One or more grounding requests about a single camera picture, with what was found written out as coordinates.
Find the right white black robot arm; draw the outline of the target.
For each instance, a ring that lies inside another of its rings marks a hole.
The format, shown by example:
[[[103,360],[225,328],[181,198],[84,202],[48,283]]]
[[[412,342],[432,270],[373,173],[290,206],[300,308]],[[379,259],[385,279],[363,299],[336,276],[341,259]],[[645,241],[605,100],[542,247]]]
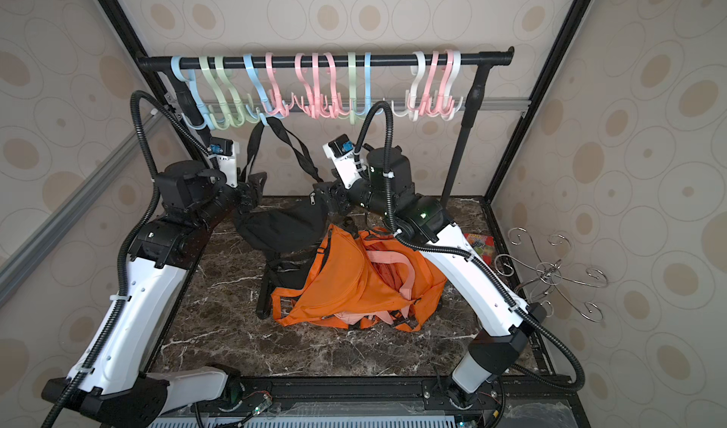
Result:
[[[451,402],[461,407],[471,405],[482,384],[495,382],[509,369],[559,390],[583,389],[583,366],[543,327],[543,307],[527,303],[503,283],[435,197],[416,193],[408,160],[393,144],[393,134],[392,108],[380,101],[368,110],[355,142],[341,135],[325,144],[335,180],[326,184],[323,198],[340,215],[360,207],[382,217],[393,238],[420,252],[477,315],[481,331],[449,378]],[[575,371],[573,382],[560,384],[518,365],[532,333],[541,335],[565,356]]]

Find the black crossbody bag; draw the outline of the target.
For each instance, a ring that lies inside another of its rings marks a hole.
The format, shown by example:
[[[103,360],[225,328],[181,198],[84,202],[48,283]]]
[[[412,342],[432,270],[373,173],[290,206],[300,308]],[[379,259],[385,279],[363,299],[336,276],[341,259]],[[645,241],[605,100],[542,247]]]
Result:
[[[303,142],[294,145],[293,141],[298,136],[275,117],[261,121],[254,127],[246,148],[246,163],[240,172],[245,172],[248,176],[253,174],[252,170],[261,149],[262,135],[267,129],[272,130],[279,140],[291,148],[304,173],[317,182],[322,180],[308,147]],[[256,212],[236,208],[233,212],[233,224],[251,248],[269,255],[293,253],[316,246],[325,234],[328,217],[323,205],[316,203],[314,193],[310,193],[307,199],[284,209]]]

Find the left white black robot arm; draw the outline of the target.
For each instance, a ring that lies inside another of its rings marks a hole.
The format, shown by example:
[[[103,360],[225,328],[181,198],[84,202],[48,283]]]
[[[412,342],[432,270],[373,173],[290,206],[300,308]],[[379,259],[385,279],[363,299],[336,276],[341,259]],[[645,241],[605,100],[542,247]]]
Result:
[[[199,402],[217,401],[236,410],[244,386],[231,367],[150,373],[146,367],[193,276],[217,225],[231,212],[251,212],[260,202],[267,176],[227,176],[198,160],[183,160],[159,171],[139,104],[149,102],[205,157],[215,148],[193,138],[174,114],[150,93],[130,98],[134,131],[147,164],[153,194],[149,207],[117,254],[119,289],[93,341],[66,378],[51,379],[42,397],[52,404],[43,425],[51,427],[64,409],[112,427],[147,427],[159,416]]]

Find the orange crossbody bag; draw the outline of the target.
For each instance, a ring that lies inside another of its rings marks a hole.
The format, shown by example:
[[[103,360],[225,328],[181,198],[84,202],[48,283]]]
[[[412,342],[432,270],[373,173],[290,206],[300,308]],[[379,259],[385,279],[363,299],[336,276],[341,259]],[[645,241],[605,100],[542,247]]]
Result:
[[[393,312],[410,305],[410,300],[384,283],[367,252],[353,236],[331,226],[323,244],[323,255],[310,269],[310,281],[295,309],[310,318],[320,318]]]

